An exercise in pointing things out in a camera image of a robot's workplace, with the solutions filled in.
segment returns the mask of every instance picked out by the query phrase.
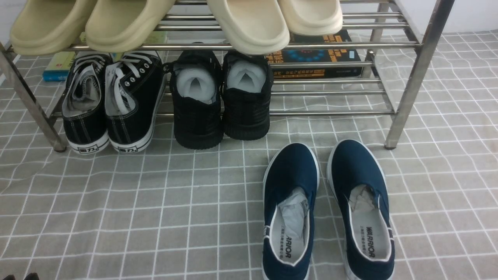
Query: wall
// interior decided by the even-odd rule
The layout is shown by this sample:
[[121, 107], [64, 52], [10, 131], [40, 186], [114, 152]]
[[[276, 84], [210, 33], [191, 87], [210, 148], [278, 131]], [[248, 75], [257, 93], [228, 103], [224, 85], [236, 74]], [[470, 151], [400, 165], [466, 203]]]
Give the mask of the wall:
[[[8, 41], [8, 32], [26, 0], [0, 0], [0, 41]], [[400, 0], [413, 18], [416, 27], [423, 32], [436, 0]], [[173, 12], [205, 12], [203, 9], [176, 7]], [[375, 4], [344, 4], [345, 12], [373, 11]], [[484, 31], [498, 29], [497, 0], [456, 0], [446, 26], [446, 32]]]

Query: metal shoe rack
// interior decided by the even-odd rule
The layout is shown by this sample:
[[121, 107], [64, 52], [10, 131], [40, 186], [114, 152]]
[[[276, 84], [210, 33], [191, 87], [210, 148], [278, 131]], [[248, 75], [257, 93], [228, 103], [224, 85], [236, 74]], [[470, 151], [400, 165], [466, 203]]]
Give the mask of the metal shoe rack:
[[[274, 68], [322, 68], [322, 67], [363, 67], [360, 78], [347, 79], [314, 79], [314, 80], [276, 80], [275, 85], [306, 85], [306, 84], [378, 84], [378, 90], [346, 90], [346, 91], [274, 91], [275, 96], [332, 96], [332, 95], [382, 95], [385, 101], [384, 110], [330, 110], [330, 111], [272, 111], [272, 116], [380, 116], [389, 115], [392, 118], [392, 126], [384, 143], [385, 148], [396, 148], [398, 140], [406, 124], [408, 115], [413, 107], [415, 98], [422, 84], [422, 80], [427, 72], [430, 61], [436, 49], [441, 33], [452, 9], [455, 0], [437, 0], [429, 25], [423, 37], [414, 29], [406, 10], [399, 0], [341, 0], [341, 4], [374, 3], [377, 4], [377, 12], [346, 13], [344, 19], [364, 20], [362, 23], [345, 23], [344, 29], [370, 29], [372, 35], [370, 42], [336, 42], [329, 44], [291, 44], [285, 49], [293, 50], [313, 50], [313, 49], [366, 49], [367, 55], [363, 62], [334, 62], [334, 63], [286, 63], [274, 65]], [[206, 0], [177, 0], [176, 5], [206, 5]], [[396, 19], [394, 22], [387, 22], [387, 19]], [[206, 21], [215, 21], [212, 15], [178, 15], [168, 14], [164, 21], [178, 22], [198, 22], [200, 24], [178, 24], [171, 25], [162, 22], [156, 30], [162, 31], [220, 31], [221, 28], [215, 23], [202, 24]], [[384, 29], [402, 29], [408, 41], [403, 42], [381, 42]], [[413, 48], [417, 54], [413, 69], [408, 79], [405, 91], [401, 97], [397, 108], [389, 97], [389, 92], [385, 89], [382, 79], [376, 69], [375, 55], [379, 49], [388, 48]], [[227, 51], [233, 49], [228, 44], [159, 44], [143, 45], [139, 50], [158, 51], [182, 51], [206, 49], [214, 51]], [[66, 51], [88, 51], [89, 47], [83, 44], [73, 44]], [[62, 152], [66, 149], [66, 144], [54, 129], [55, 121], [61, 117], [61, 103], [64, 96], [60, 96], [58, 102], [44, 111], [37, 102], [36, 97], [30, 90], [25, 80], [17, 70], [13, 59], [16, 54], [13, 48], [7, 44], [4, 47], [0, 43], [0, 70], [5, 74], [6, 79], [12, 84], [17, 95], [26, 106], [27, 110], [39, 125], [40, 130], [45, 134], [47, 140], [54, 147], [55, 151]], [[171, 117], [173, 113], [159, 113], [158, 117]]]

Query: navy slip-on shoe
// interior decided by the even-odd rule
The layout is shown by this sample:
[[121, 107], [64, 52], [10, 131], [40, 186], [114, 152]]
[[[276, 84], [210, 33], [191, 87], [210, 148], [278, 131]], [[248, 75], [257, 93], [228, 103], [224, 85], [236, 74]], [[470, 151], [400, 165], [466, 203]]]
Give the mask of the navy slip-on shoe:
[[344, 220], [344, 265], [350, 280], [390, 280], [394, 239], [384, 173], [356, 140], [339, 142], [329, 157], [327, 179]]
[[282, 148], [263, 178], [265, 280], [307, 280], [313, 249], [318, 161], [300, 143]]

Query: gray checkered mat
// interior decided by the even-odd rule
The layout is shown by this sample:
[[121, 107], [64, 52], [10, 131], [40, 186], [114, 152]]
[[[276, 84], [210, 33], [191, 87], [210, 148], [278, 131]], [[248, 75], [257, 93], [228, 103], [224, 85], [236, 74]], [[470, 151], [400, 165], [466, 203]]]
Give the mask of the gray checkered mat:
[[[54, 153], [7, 83], [0, 87], [0, 278], [260, 280], [261, 181], [290, 142], [318, 155], [312, 280], [345, 279], [340, 211], [324, 183], [331, 148], [367, 144], [390, 192], [395, 279], [498, 277], [498, 31], [451, 34], [438, 47], [400, 144], [382, 146], [389, 117], [272, 119], [258, 141], [187, 150], [160, 120], [143, 153]], [[179, 53], [167, 53], [172, 61]], [[399, 101], [414, 53], [378, 58]], [[17, 66], [46, 108], [63, 83], [43, 82], [50, 57]], [[328, 86], [306, 86], [323, 90]], [[286, 86], [299, 90], [302, 86]], [[163, 100], [171, 107], [171, 100]], [[383, 109], [380, 97], [272, 98], [273, 109]], [[63, 133], [60, 122], [57, 129]]]

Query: slipper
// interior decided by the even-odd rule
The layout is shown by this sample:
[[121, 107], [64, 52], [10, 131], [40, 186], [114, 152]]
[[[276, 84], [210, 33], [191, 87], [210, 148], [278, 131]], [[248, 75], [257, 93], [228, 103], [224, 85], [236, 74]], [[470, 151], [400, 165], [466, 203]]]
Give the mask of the slipper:
[[278, 0], [278, 3], [292, 33], [319, 36], [342, 29], [339, 0]]
[[277, 0], [208, 0], [208, 6], [241, 53], [268, 54], [289, 44], [289, 29]]
[[176, 0], [98, 0], [86, 27], [87, 44], [102, 52], [140, 47]]
[[14, 51], [21, 55], [59, 52], [85, 29], [97, 0], [27, 0], [10, 31]]

